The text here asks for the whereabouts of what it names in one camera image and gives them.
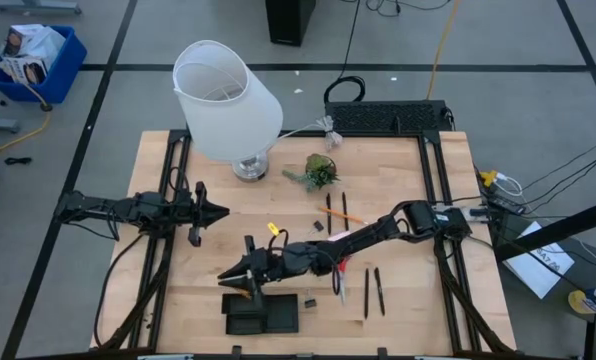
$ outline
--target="label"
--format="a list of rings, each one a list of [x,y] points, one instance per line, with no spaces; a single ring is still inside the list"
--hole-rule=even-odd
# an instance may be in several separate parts
[[[278,234],[280,234],[280,231],[278,231],[278,228],[276,225],[274,225],[274,223],[267,224],[267,227],[269,228],[269,231],[274,234],[274,236],[278,236]]]

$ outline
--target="keyboard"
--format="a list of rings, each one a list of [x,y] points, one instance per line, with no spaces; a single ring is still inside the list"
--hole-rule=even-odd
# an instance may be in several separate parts
[[[419,133],[451,130],[443,114],[444,101],[330,102],[327,115],[336,131]]]

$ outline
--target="blue plastic crate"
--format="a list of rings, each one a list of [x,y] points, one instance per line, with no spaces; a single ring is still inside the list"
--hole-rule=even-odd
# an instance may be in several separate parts
[[[32,85],[47,103],[60,104],[67,97],[71,84],[74,83],[80,65],[87,55],[87,49],[76,37],[74,29],[70,26],[52,26],[62,36],[65,43],[60,49],[49,73],[41,84]],[[14,101],[40,102],[24,85],[16,84],[0,69],[0,91]]]

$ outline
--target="glass lamp base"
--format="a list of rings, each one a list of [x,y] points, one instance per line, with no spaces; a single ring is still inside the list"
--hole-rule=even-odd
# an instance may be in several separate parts
[[[251,159],[235,161],[231,164],[238,179],[244,182],[256,182],[265,177],[269,169],[267,153],[262,152]]]

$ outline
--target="black pen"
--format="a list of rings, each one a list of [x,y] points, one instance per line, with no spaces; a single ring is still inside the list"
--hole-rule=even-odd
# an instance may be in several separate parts
[[[327,209],[331,210],[331,195],[327,193]],[[327,232],[331,235],[331,212],[327,211]]]
[[[369,269],[365,269],[365,319],[369,316]]]
[[[342,212],[345,215],[349,215],[347,214],[347,195],[345,195],[345,192],[342,192]],[[345,231],[349,231],[349,218],[345,217]]]
[[[380,301],[380,312],[385,316],[385,300],[382,297],[382,284],[380,283],[380,270],[374,269],[374,276],[376,276],[376,285],[378,286],[378,301]]]

